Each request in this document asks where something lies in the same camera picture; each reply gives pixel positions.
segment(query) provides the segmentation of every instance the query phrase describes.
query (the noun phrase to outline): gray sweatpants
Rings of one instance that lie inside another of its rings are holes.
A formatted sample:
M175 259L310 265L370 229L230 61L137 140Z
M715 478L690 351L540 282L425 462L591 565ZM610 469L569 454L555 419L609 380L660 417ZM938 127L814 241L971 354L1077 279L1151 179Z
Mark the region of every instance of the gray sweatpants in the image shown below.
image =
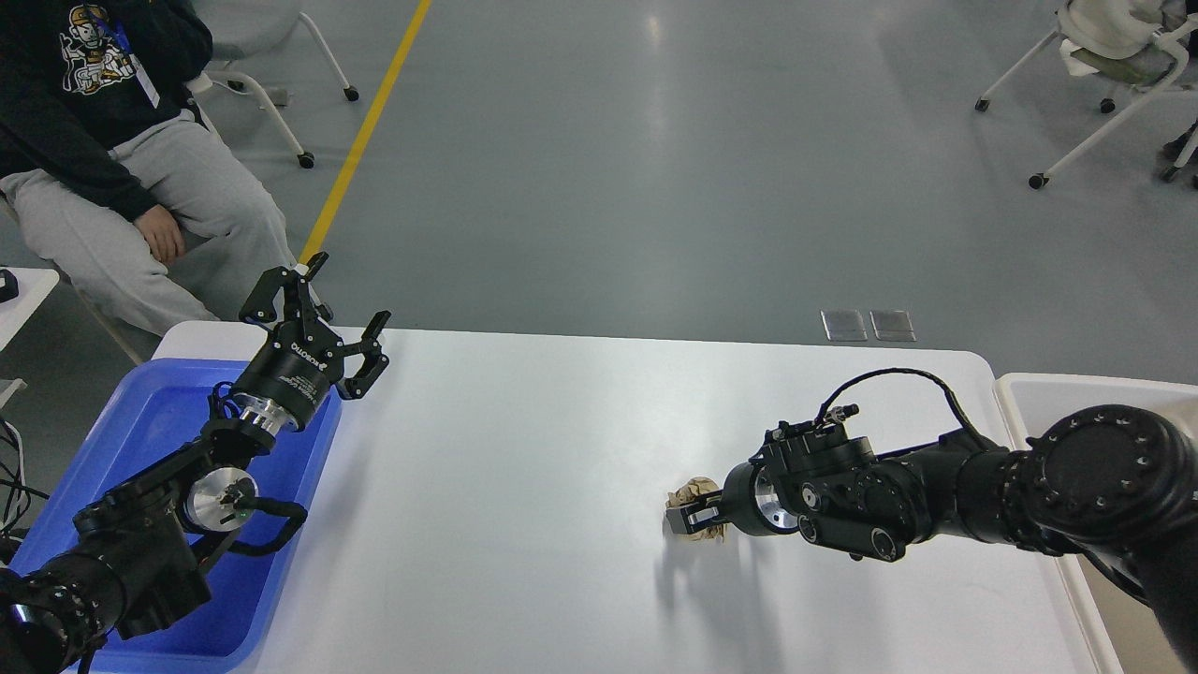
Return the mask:
M169 267L131 221L44 170L0 178L25 244L104 312L156 334L184 320L236 320L264 271L295 263L274 199L192 119L184 110L109 152L182 225L187 253Z

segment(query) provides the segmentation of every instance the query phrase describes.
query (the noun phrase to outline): id badge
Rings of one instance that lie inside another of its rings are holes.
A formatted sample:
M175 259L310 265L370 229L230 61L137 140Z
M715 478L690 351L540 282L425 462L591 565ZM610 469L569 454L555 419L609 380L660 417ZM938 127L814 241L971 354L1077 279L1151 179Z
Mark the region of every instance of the id badge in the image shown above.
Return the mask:
M162 96L158 95L158 89L150 80L150 74L144 67L141 67L141 61L138 60L137 54L129 54L129 61L133 63L133 68L137 71L138 84L141 85L141 91L146 92L146 98L150 98L150 104L155 108L162 102Z

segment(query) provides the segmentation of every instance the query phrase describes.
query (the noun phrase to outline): yellow floor line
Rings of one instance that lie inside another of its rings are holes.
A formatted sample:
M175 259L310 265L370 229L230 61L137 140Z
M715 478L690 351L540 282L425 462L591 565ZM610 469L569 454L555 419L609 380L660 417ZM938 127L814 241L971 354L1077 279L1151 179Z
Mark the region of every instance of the yellow floor line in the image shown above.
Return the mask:
M367 144L370 142L370 135L374 134L379 117L382 116L382 109L387 107L391 90L395 86L395 80L399 79L399 71L404 67L407 53L412 49L412 42L416 41L416 34L420 31L420 24L424 23L424 14L429 12L429 5L431 4L432 0L420 0L419 6L416 7L416 13L412 16L412 22L407 24L407 31L404 34L403 42L399 43L395 57L391 60L391 67L387 68L387 74L383 75L382 84L379 85L379 91L375 92L374 103L370 104L367 119L362 122L362 128L358 129L358 136L353 139L350 153L345 157L341 172L337 175L333 189L328 193L328 198L325 199L325 207L321 208L320 217L316 218L316 224L313 225L311 233L308 235L308 242L304 243L303 251L300 253L300 261L305 261L320 251L320 247L325 243L328 227L333 224L333 218L337 217L337 210L341 207L341 199L345 198L345 192L350 188L350 181L353 180L353 174L358 169L362 153L365 152Z

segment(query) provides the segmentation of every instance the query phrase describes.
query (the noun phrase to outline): brown crumpled paper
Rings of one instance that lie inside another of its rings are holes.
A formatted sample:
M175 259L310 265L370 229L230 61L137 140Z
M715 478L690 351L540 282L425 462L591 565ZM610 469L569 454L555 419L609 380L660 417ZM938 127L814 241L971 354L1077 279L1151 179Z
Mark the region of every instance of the brown crumpled paper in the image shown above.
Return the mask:
M702 494L709 494L712 492L719 492L720 486L715 484L710 478L695 478L690 482L686 482L682 490L670 494L666 502L666 508L678 508L680 505L686 505L698 500ZM727 524L716 524L715 527L708 527L702 532L695 534L683 535L683 539L688 541L707 541L710 539L724 540L724 533L728 528Z

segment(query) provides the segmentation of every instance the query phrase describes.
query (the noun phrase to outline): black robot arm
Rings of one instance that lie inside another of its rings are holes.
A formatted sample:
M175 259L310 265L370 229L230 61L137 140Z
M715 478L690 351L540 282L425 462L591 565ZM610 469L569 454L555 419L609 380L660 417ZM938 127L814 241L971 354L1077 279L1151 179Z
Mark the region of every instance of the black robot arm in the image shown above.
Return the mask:
M1154 413L1103 406L1012 453L979 435L939 379L888 372L933 379L962 427L878 457L845 429L857 406L825 405L813 421L768 431L721 491L668 509L673 532L731 523L755 536L799 533L855 560L896 561L937 534L1082 554L1149 605L1198 670L1198 453L1188 438Z
M164 630L207 602L206 576L223 554L270 554L300 529L303 506L260 497L246 469L270 454L279 432L302 431L331 388L361 399L388 363L379 335L389 312L379 311L349 347L327 324L309 287L325 259L262 274L242 317L264 324L267 342L237 382L213 389L210 420L194 441L79 511L72 549L24 578L0 570L5 674L55 674L75 662L83 674L109 631L127 639ZM347 391L344 359L352 354L364 359ZM237 540L253 511L285 518L272 541Z

